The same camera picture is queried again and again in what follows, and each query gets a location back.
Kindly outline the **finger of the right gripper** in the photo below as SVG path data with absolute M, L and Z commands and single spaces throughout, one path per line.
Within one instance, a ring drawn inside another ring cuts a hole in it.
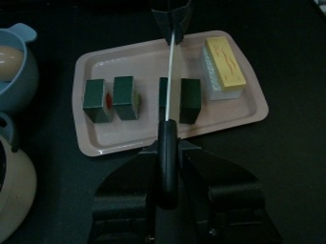
M 175 44 L 178 45 L 190 24 L 190 18 L 194 9 L 192 0 L 174 0 L 172 1 L 172 23 L 175 32 Z
M 172 36 L 171 12 L 168 10 L 151 10 L 157 27 L 167 41 Z

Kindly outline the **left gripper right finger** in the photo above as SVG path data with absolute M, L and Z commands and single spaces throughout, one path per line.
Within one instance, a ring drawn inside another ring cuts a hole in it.
M 187 141 L 179 156 L 198 244 L 283 244 L 255 175 Z

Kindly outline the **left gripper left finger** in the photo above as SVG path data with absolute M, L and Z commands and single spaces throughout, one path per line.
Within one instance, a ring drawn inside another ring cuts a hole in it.
M 88 244 L 153 244 L 156 143 L 141 149 L 95 192 Z

